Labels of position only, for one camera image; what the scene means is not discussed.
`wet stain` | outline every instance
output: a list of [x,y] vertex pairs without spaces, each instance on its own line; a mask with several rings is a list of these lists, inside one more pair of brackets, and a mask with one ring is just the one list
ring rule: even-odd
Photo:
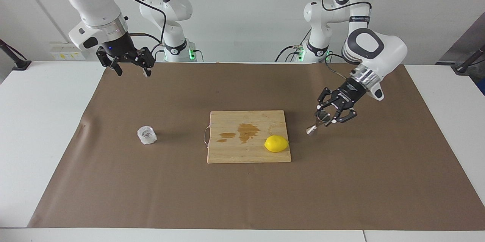
[[276,126],[276,123],[272,123],[272,125],[270,125],[270,127],[268,128],[268,133],[269,133],[269,135],[273,135],[273,134],[274,134],[274,133],[273,133],[273,131],[272,131],[272,129],[273,129],[275,126]]
[[234,138],[236,136],[235,133],[221,133],[219,134],[222,138],[224,139],[231,139],[231,138]]
[[259,131],[260,131],[259,128],[257,128],[256,126],[253,126],[250,123],[241,123],[238,128],[239,139],[241,140],[241,143],[243,144],[247,143],[248,140],[255,137]]

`black cable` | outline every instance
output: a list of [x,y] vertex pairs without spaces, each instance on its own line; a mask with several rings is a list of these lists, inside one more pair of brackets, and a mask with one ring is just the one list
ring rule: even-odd
[[278,61],[279,57],[281,56],[281,54],[282,54],[284,51],[286,51],[286,50],[288,50],[288,49],[291,49],[291,48],[293,48],[293,45],[288,46],[288,47],[284,48],[283,50],[281,50],[281,52],[279,52],[279,54],[278,54],[278,56],[276,57],[276,59],[274,60],[274,62],[277,62],[277,61]]
[[164,53],[165,51],[164,50],[158,50],[158,51],[156,51],[155,56],[154,56],[155,61],[156,61],[156,54],[158,54],[159,52],[163,52]]
[[160,13],[163,14],[163,27],[161,28],[161,37],[160,37],[160,40],[163,41],[163,34],[165,33],[165,25],[167,24],[167,15],[165,14],[165,12],[162,11],[162,10],[160,10],[160,9],[158,9],[158,8],[156,8],[156,7],[153,7],[153,6],[149,5],[149,4],[146,4],[146,3],[144,3],[144,2],[142,2],[140,0],[134,0],[134,1],[135,2],[138,2],[139,4],[144,5],[146,7],[149,7],[151,9],[153,9],[153,10],[156,10],[156,11],[158,11],[158,12],[160,12]]
[[334,8],[334,9],[326,9],[326,7],[324,5],[324,0],[322,0],[322,7],[325,9],[325,11],[335,11],[335,10],[338,10],[338,9],[346,8],[346,7],[357,5],[357,4],[367,4],[367,5],[369,5],[369,8],[372,9],[372,4],[370,2],[353,2],[353,3],[347,4],[347,5],[344,5],[344,6],[341,6],[341,7]]
[[[303,42],[305,41],[305,38],[307,38],[307,37],[308,37],[308,35],[310,34],[310,32],[311,32],[311,28],[310,28],[310,30],[308,30],[307,34],[305,35],[305,37],[304,37],[304,38],[302,39],[302,41],[300,42],[300,45],[301,45],[301,44],[303,44]],[[291,60],[290,60],[289,62],[293,62],[293,57],[294,57],[294,56],[295,56],[295,55],[293,54],[293,56],[291,57]]]
[[144,37],[144,36],[145,36],[145,37],[149,37],[149,38],[152,38],[152,39],[156,40],[156,42],[157,42],[158,44],[160,44],[160,43],[161,43],[161,41],[160,41],[158,38],[156,38],[156,37],[154,37],[154,36],[152,36],[152,35],[150,35],[150,34],[147,34],[147,33],[130,33],[130,34],[128,34],[128,35],[129,35],[130,37]]
[[155,49],[156,49],[156,47],[158,47],[158,46],[163,46],[163,44],[162,44],[162,43],[158,43],[157,45],[155,45],[155,46],[154,46],[154,47],[151,49],[151,51],[150,51],[150,52],[153,54],[154,50],[155,50]]
[[289,54],[286,56],[285,62],[288,62],[288,57],[289,57],[289,56],[293,55],[293,57],[294,57],[295,55],[299,55],[299,54],[300,54],[300,53],[289,53]]
[[356,61],[350,61],[348,59],[345,59],[345,57],[341,56],[341,55],[337,55],[337,54],[328,54],[327,56],[336,56],[336,57],[340,57],[341,59],[343,59],[345,62],[347,62],[348,64],[350,65],[359,65],[360,62],[356,62]]
[[330,66],[329,66],[329,63],[327,62],[327,58],[328,57],[332,57],[332,56],[338,56],[336,54],[327,54],[327,56],[324,58],[324,62],[325,62],[325,65],[327,66],[327,68],[329,68],[330,71],[332,71],[333,73],[336,73],[337,75],[339,75],[340,77],[344,78],[345,80],[347,80],[347,78],[343,75],[341,75],[340,73],[338,73],[338,71],[332,69]]
[[24,60],[27,60],[27,58],[26,58],[26,57],[24,57],[24,55],[23,55],[23,54],[21,54],[19,51],[17,51],[17,50],[16,50],[14,47],[12,47],[12,46],[8,45],[7,43],[5,43],[5,45],[7,45],[7,47],[9,47],[9,48],[10,48],[12,51],[16,52],[16,53],[17,53],[19,56],[21,56],[21,57],[22,57]]
[[195,53],[199,52],[200,53],[200,56],[202,57],[202,62],[205,62],[204,61],[204,54],[202,53],[201,50],[194,50]]
[[476,64],[480,64],[480,63],[482,63],[483,61],[485,61],[485,59],[482,59],[482,60],[480,60],[480,61],[478,61],[478,62],[475,62],[474,64],[470,64],[470,65],[468,65],[468,67],[473,66],[473,65],[476,65]]

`white table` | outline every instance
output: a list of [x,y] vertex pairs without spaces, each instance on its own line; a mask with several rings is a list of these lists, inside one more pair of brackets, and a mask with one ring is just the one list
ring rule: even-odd
[[[485,231],[23,229],[103,70],[97,62],[35,62],[24,72],[10,73],[0,85],[0,227],[20,228],[1,229],[0,242],[66,237],[72,241],[485,241]],[[456,76],[447,66],[407,66],[407,70],[485,203],[485,97],[469,78]]]

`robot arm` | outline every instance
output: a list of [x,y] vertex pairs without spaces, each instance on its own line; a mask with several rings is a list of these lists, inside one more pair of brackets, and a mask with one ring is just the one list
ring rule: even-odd
[[147,47],[136,49],[128,34],[125,18],[114,0],[69,0],[80,14],[81,22],[69,32],[81,50],[98,47],[97,57],[103,66],[123,73],[119,62],[131,62],[151,75],[155,59]]
[[349,8],[337,9],[338,7],[348,4],[349,0],[323,0],[324,5],[331,9],[325,11],[322,8],[322,2],[310,2],[305,6],[303,16],[310,23],[310,38],[303,43],[303,56],[301,61],[304,62],[321,62],[324,54],[330,45],[332,37],[332,28],[328,23],[344,22],[349,20]]
[[165,12],[160,12],[140,4],[143,17],[155,24],[164,32],[166,61],[196,61],[196,46],[185,38],[182,26],[177,21],[187,20],[192,16],[192,5],[188,0],[144,0]]
[[[308,135],[314,133],[318,126],[329,126],[331,123],[337,122],[344,123],[356,117],[354,104],[366,93],[381,101],[384,95],[380,82],[404,60],[407,54],[407,47],[400,38],[382,35],[368,28],[371,4],[358,2],[369,3],[372,0],[349,0],[348,3],[345,3],[345,0],[332,1],[334,6],[340,3],[343,6],[353,4],[342,8],[350,9],[349,35],[342,48],[342,56],[347,62],[357,63],[358,66],[351,71],[350,77],[338,89],[331,91],[329,88],[324,88],[317,99],[315,125],[307,129]],[[325,12],[338,10],[341,9],[331,7],[329,11],[325,10]],[[333,116],[325,110],[330,106],[336,109]]]

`yellow lemon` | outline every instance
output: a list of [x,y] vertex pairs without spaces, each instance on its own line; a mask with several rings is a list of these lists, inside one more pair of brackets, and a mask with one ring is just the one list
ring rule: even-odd
[[266,139],[264,147],[271,152],[281,152],[288,147],[288,141],[279,135],[272,135]]

